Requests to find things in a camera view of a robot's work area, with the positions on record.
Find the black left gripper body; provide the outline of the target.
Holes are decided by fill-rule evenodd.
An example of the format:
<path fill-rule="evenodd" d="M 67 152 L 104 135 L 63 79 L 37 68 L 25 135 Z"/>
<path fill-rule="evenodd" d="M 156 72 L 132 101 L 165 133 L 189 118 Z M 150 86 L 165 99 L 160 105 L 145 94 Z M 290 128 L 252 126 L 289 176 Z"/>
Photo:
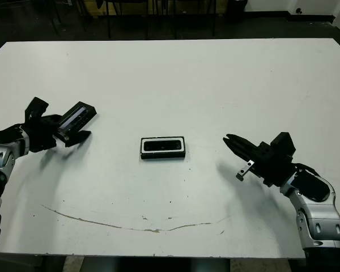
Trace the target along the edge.
<path fill-rule="evenodd" d="M 57 133 L 58 125 L 49 125 L 47 116 L 35 118 L 24 123 L 24 131 L 29 137 L 30 152 L 40 152 L 56 147 L 54 136 Z"/>

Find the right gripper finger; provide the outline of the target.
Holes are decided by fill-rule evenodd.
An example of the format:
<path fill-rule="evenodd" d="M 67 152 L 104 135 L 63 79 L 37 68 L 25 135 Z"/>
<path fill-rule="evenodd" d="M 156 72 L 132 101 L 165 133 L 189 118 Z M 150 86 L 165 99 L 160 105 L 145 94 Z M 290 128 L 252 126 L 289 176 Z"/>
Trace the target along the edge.
<path fill-rule="evenodd" d="M 226 135 L 226 145 L 231 150 L 253 150 L 258 147 L 247 139 L 235 134 Z"/>
<path fill-rule="evenodd" d="M 253 152 L 255 151 L 255 149 L 253 150 L 231 150 L 236 156 L 240 157 L 241 159 L 243 159 L 244 161 L 248 162 L 250 160 L 252 160 L 253 157 Z"/>

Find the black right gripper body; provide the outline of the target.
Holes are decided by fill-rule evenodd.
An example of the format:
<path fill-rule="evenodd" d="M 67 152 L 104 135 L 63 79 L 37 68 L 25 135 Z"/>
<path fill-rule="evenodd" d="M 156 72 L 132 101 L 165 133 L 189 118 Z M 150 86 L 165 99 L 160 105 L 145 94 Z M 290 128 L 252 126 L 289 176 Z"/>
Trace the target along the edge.
<path fill-rule="evenodd" d="M 238 171 L 237 179 L 244 180 L 248 172 L 263 178 L 268 187 L 280 187 L 294 171 L 292 156 L 296 148 L 291 141 L 270 144 L 261 142 L 253 152 L 252 160 L 246 161 L 246 166 Z"/>

